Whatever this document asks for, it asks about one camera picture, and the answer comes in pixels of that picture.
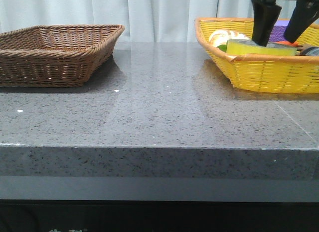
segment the basket rim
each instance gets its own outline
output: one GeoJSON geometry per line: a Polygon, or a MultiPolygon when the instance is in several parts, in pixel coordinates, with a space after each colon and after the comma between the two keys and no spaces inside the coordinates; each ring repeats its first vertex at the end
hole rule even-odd
{"type": "MultiPolygon", "coordinates": [[[[253,18],[248,17],[198,17],[195,20],[195,34],[198,43],[204,47],[206,50],[209,50],[216,56],[223,58],[229,62],[234,61],[280,61],[280,62],[292,62],[292,63],[319,63],[318,56],[274,56],[274,55],[264,55],[264,54],[246,54],[246,55],[231,55],[220,50],[217,47],[210,45],[201,33],[200,23],[202,21],[254,21],[253,18]]],[[[313,23],[310,27],[319,28],[319,25],[313,23]]]]}
{"type": "Polygon", "coordinates": [[[0,33],[1,36],[8,36],[16,33],[21,33],[33,29],[53,29],[53,28],[110,28],[114,27],[117,30],[110,33],[104,40],[100,42],[83,48],[82,50],[74,50],[74,51],[63,51],[63,50],[46,50],[46,49],[0,49],[0,56],[19,56],[19,57],[46,57],[46,58],[73,58],[79,56],[87,56],[96,52],[96,50],[108,44],[110,41],[117,39],[121,33],[125,30],[125,26],[121,24],[57,24],[57,25],[36,25],[31,27],[26,27],[22,29],[17,29],[13,31],[0,33]]]}

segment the purple object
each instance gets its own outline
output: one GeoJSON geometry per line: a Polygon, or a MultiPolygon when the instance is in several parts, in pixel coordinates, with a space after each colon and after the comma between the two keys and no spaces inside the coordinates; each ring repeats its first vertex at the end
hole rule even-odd
{"type": "Polygon", "coordinates": [[[275,26],[270,34],[269,41],[270,42],[287,41],[284,38],[284,32],[287,28],[288,23],[289,23],[289,20],[278,20],[275,23],[275,26]]]}

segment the wicker basket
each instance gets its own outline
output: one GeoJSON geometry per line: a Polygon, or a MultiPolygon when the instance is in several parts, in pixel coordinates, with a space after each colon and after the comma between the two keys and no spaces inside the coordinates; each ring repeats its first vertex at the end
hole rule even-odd
{"type": "MultiPolygon", "coordinates": [[[[218,29],[236,30],[252,36],[252,18],[197,18],[198,42],[233,87],[257,92],[319,93],[319,56],[229,55],[208,43],[218,29]]],[[[319,46],[319,26],[311,25],[297,40],[319,46]]]]}
{"type": "Polygon", "coordinates": [[[112,54],[122,25],[33,26],[0,34],[0,86],[75,87],[112,54]]]}

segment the speckled stone surface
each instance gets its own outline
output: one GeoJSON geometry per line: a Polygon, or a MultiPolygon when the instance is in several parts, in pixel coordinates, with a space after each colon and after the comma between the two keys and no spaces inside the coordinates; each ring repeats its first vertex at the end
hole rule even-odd
{"type": "Polygon", "coordinates": [[[0,175],[319,179],[319,96],[232,88],[197,43],[118,43],[79,88],[0,88],[0,175]]]}

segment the white curtain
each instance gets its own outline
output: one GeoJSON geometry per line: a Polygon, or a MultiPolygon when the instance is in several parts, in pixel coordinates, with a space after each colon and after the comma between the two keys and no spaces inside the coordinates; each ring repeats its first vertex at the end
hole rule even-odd
{"type": "MultiPolygon", "coordinates": [[[[280,1],[289,18],[294,1],[280,1]]],[[[47,24],[122,24],[119,41],[196,42],[197,17],[252,17],[250,0],[0,0],[0,32],[47,24]]]]}

